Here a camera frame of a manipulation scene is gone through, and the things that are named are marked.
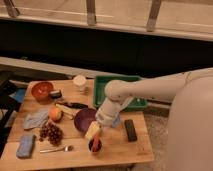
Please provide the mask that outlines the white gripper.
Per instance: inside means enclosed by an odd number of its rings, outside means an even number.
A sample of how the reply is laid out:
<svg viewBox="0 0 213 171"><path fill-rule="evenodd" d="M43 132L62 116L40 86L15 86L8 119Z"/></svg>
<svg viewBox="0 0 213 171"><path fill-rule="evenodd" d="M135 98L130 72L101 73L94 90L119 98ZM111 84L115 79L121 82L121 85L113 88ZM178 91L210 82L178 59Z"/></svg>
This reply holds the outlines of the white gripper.
<svg viewBox="0 0 213 171"><path fill-rule="evenodd" d="M101 125L112 126L117 118L117 113L113 111L108 111L106 108L100 107L97 110L95 117ZM101 125L97 121L91 122L85 134L86 139L91 140L101 132Z"/></svg>

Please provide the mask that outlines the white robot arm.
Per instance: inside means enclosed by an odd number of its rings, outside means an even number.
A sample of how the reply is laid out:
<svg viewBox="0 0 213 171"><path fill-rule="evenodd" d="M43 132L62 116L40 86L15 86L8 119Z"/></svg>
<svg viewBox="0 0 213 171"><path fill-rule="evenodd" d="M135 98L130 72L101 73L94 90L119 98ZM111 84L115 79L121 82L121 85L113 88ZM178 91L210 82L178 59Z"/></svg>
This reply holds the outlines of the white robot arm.
<svg viewBox="0 0 213 171"><path fill-rule="evenodd" d="M112 126L133 98L154 97L172 103L169 139L192 140L196 133L212 128L213 67L136 82L112 80L105 95L96 113L102 126Z"/></svg>

